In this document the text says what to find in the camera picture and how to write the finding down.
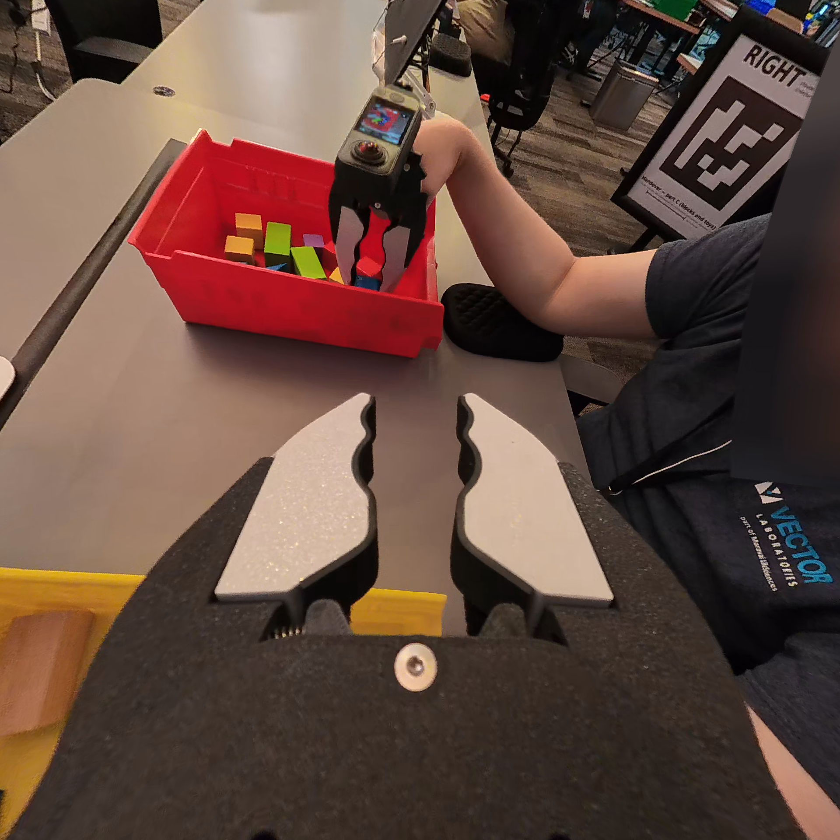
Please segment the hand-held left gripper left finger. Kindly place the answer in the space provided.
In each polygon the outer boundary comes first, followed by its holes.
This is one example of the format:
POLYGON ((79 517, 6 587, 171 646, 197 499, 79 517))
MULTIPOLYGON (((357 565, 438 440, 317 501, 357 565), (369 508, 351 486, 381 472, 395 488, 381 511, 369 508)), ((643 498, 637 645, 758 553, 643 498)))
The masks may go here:
POLYGON ((278 602, 291 621, 318 600, 349 614, 379 572, 375 398, 359 393, 273 455, 215 586, 219 602, 278 602))

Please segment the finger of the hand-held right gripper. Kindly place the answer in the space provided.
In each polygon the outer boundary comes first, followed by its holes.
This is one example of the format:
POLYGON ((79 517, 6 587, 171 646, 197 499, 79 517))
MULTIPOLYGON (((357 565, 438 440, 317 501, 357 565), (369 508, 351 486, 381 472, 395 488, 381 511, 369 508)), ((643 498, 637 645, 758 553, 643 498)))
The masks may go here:
POLYGON ((412 230, 403 225, 390 225, 383 233, 381 244, 384 263, 381 269, 381 293, 393 292, 403 278, 406 269, 408 246, 412 230))
POLYGON ((366 236, 366 211, 342 206, 338 233, 334 236, 335 255, 342 280, 356 280, 361 242, 366 236))

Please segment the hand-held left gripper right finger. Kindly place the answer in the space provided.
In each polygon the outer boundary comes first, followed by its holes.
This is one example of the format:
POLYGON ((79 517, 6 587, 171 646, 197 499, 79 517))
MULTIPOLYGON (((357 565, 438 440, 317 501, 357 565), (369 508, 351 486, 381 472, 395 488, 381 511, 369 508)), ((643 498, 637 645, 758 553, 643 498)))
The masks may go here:
POLYGON ((470 613, 501 604, 535 631, 550 607, 606 609, 615 596, 557 458, 475 393, 458 398, 451 576, 470 613))

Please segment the red plastic bin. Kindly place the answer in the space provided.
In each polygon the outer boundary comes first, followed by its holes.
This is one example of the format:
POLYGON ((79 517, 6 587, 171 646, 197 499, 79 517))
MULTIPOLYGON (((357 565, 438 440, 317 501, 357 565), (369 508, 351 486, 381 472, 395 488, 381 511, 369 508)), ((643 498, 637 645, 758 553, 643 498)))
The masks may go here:
POLYGON ((237 212, 331 240, 333 164, 259 143, 219 143, 201 129, 178 156, 129 236, 184 322, 413 359, 436 350, 438 300, 434 231, 425 236, 396 290, 345 287, 224 257, 237 212))

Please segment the yellow plastic bin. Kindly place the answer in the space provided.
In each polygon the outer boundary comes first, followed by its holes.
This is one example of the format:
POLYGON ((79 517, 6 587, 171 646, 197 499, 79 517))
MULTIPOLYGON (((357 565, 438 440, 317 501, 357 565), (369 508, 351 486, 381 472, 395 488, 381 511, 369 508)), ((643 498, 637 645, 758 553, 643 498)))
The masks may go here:
MULTIPOLYGON (((81 686, 102 639, 143 581, 142 575, 1 569, 1 634, 17 616, 86 611, 93 615, 80 662, 81 686)), ((440 637, 447 596, 371 589, 351 608, 357 635, 440 637)), ((53 759, 67 717, 49 727, 1 739, 1 837, 7 838, 53 759)))

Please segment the person's right forearm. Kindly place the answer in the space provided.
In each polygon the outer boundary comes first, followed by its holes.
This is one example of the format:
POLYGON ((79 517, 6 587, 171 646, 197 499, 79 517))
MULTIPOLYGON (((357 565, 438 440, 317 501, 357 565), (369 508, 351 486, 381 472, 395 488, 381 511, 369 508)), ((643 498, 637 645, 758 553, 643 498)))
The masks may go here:
POLYGON ((579 338, 655 337, 645 302, 653 250, 575 256, 474 143, 447 189, 492 285, 526 319, 579 338))

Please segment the person's right hand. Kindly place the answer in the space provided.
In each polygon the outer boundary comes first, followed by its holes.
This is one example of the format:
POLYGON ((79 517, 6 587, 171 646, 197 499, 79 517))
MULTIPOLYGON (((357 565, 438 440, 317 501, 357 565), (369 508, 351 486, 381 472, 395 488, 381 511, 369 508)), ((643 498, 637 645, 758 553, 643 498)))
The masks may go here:
POLYGON ((457 193, 480 186, 484 149, 462 122, 446 115, 423 121, 413 151, 421 159, 421 193, 426 207, 448 185, 457 193))

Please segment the black mesh pad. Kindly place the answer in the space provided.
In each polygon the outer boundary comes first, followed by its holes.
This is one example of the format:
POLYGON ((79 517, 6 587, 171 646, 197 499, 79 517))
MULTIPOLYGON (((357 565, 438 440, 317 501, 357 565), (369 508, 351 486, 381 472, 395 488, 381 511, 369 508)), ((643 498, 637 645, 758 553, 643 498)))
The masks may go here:
POLYGON ((466 352, 510 361, 548 363, 564 349, 564 336, 523 317, 494 287, 458 283, 448 288, 444 331, 466 352))

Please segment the black table pad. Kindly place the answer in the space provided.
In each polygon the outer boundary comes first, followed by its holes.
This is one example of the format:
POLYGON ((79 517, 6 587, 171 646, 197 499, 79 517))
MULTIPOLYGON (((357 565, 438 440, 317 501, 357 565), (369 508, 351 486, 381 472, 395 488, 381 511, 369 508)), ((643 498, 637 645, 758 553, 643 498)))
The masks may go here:
POLYGON ((467 78, 472 72, 471 50, 465 41, 438 32, 430 42, 428 64, 436 70, 467 78))

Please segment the dark display board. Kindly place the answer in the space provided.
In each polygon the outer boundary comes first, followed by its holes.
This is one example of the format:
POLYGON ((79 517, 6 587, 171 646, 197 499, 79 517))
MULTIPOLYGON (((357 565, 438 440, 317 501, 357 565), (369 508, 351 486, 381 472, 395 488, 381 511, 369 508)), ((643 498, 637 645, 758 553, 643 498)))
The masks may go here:
POLYGON ((396 84, 446 1, 388 2, 384 18, 383 85, 396 84))

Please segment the black office chair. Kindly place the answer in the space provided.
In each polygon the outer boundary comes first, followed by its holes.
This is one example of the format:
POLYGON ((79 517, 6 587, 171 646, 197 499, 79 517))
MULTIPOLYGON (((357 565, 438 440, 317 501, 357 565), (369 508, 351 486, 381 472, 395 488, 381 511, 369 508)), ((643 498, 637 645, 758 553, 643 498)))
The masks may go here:
POLYGON ((73 83, 121 83, 163 40, 156 1, 47 1, 73 83))
POLYGON ((572 1, 510 2, 513 26, 511 60, 490 94, 490 143, 502 174, 512 174, 512 154, 522 135, 532 129, 546 108, 560 50, 568 41, 574 18, 572 1))

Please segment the grey trash can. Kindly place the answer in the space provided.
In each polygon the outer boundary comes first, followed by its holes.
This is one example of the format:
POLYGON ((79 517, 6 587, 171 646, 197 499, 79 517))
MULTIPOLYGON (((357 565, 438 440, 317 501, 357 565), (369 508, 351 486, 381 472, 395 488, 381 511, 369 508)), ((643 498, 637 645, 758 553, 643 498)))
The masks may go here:
POLYGON ((626 132, 658 85, 656 76, 618 59, 595 94, 590 117, 594 123, 626 132))

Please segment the natural wooden block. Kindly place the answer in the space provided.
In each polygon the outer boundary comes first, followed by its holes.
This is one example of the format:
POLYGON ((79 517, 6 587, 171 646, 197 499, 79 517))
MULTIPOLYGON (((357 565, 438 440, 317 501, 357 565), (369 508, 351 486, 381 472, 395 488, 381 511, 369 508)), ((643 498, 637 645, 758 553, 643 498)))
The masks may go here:
POLYGON ((67 717, 95 616, 90 611, 16 616, 2 641, 1 736, 51 727, 67 717))

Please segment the framed marker sign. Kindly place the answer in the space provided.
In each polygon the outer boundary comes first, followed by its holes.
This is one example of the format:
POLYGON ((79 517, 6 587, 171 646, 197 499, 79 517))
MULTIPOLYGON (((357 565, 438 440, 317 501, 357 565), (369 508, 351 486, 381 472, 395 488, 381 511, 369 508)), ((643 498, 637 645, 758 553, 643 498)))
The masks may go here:
POLYGON ((612 196, 660 237, 696 239, 772 211, 829 49, 804 36, 809 2, 740 7, 612 196))

